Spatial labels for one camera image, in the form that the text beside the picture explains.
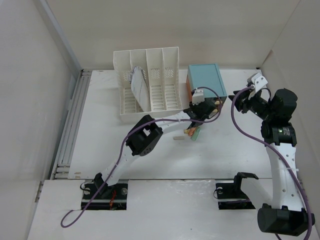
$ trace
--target teal box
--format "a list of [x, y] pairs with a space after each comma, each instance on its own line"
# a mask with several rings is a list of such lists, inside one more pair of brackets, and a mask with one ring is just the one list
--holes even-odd
[[[186, 83], [187, 87], [190, 88], [189, 97], [191, 97], [193, 89], [208, 87], [216, 91], [223, 103], [227, 99], [227, 91], [220, 74], [219, 66], [216, 63], [189, 65]], [[213, 101], [217, 100], [217, 96], [208, 89], [204, 89], [204, 98], [212, 98]]]

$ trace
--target white tabletop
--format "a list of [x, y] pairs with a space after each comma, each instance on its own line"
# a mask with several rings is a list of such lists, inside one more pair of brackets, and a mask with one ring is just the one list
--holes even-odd
[[[28, 240], [275, 240], [259, 230], [257, 211], [219, 210], [214, 180], [129, 181], [127, 210], [80, 213], [83, 180], [46, 180]], [[261, 179], [271, 194], [272, 180]], [[302, 240], [283, 236], [283, 240]], [[313, 226], [309, 240], [319, 240]]]
[[[246, 86], [255, 69], [221, 69], [229, 95]], [[187, 70], [179, 71], [182, 107], [188, 107]], [[93, 71], [76, 138], [68, 177], [93, 179], [118, 158], [123, 138], [134, 124], [120, 120], [120, 96], [114, 70]], [[223, 106], [220, 118], [201, 126], [193, 142], [173, 140], [182, 131], [163, 135], [155, 149], [136, 160], [122, 179], [227, 179], [237, 172], [271, 178], [265, 147], [239, 133], [231, 120], [231, 101]], [[262, 138], [261, 120], [253, 113], [235, 113], [243, 130]]]

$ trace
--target black mounting bracket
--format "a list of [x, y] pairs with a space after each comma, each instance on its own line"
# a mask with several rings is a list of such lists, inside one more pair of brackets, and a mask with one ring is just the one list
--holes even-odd
[[259, 179], [257, 175], [248, 172], [238, 172], [233, 182], [217, 182], [215, 184], [218, 199], [247, 199], [248, 196], [241, 191], [242, 179]]
[[[82, 184], [82, 187], [87, 190], [83, 191], [81, 200], [81, 209], [87, 205], [92, 196], [96, 193], [97, 188], [94, 183], [88, 182]], [[112, 200], [112, 210], [126, 210], [127, 209], [127, 196], [128, 196], [128, 183], [117, 183], [112, 186], [107, 186], [107, 190], [104, 195], [98, 194], [91, 204], [88, 206], [87, 210], [111, 210], [110, 201]]]

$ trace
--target white wall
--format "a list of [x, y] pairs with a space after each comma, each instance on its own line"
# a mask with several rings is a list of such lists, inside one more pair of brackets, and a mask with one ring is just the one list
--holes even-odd
[[22, 240], [53, 157], [71, 72], [32, 0], [0, 1], [0, 33], [0, 239]]
[[299, 0], [47, 0], [83, 68], [179, 47], [180, 66], [260, 67]]
[[292, 119], [297, 134], [296, 163], [320, 230], [320, 1], [301, 0], [262, 66], [275, 92], [298, 96]]

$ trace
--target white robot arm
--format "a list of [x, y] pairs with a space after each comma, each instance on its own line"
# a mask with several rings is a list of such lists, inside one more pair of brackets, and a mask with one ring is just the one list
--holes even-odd
[[[172, 120], [182, 120], [182, 119], [190, 119], [187, 113], [181, 111], [176, 115], [172, 115], [169, 117], [165, 118], [167, 119], [172, 119]], [[184, 130], [187, 129], [190, 126], [190, 122], [188, 121], [174, 121], [174, 122], [168, 122], [168, 121], [158, 121], [157, 126], [162, 129], [162, 134], [168, 134], [176, 130]], [[146, 135], [150, 134], [149, 130], [144, 131]], [[147, 148], [145, 151], [146, 154], [148, 154], [152, 149]], [[140, 155], [132, 155], [133, 151], [132, 149], [128, 146], [125, 145], [123, 148], [122, 152], [122, 157], [117, 164], [117, 160], [113, 162], [107, 169], [101, 172], [101, 177], [102, 180], [104, 181], [107, 179], [107, 176], [110, 174], [112, 168], [116, 166], [116, 169], [113, 171], [112, 175], [109, 177], [109, 179], [106, 181], [108, 186], [115, 185], [124, 171], [126, 171], [130, 165], [139, 157], [144, 156], [146, 154]]]

